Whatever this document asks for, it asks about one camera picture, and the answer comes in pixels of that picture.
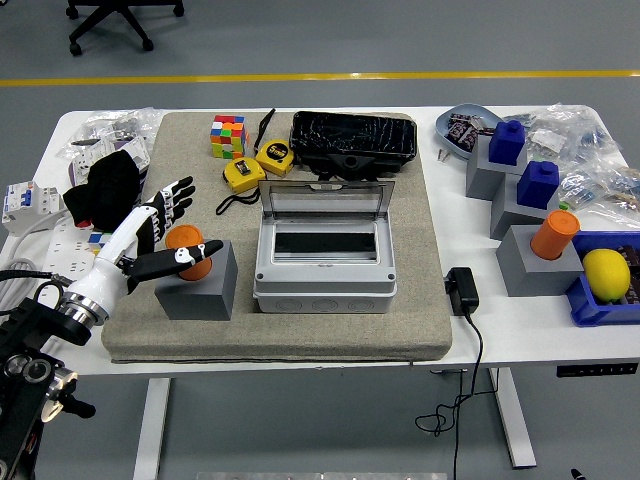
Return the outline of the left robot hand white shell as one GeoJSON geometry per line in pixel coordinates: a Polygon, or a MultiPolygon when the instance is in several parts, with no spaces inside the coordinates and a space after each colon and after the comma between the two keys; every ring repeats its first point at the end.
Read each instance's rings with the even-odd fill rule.
{"type": "Polygon", "coordinates": [[[155,249],[191,205],[194,192],[193,178],[188,176],[135,207],[102,247],[90,272],[68,287],[60,307],[84,309],[98,323],[104,322],[114,313],[118,300],[132,293],[139,283],[177,274],[219,251],[223,246],[219,240],[155,249]]]}

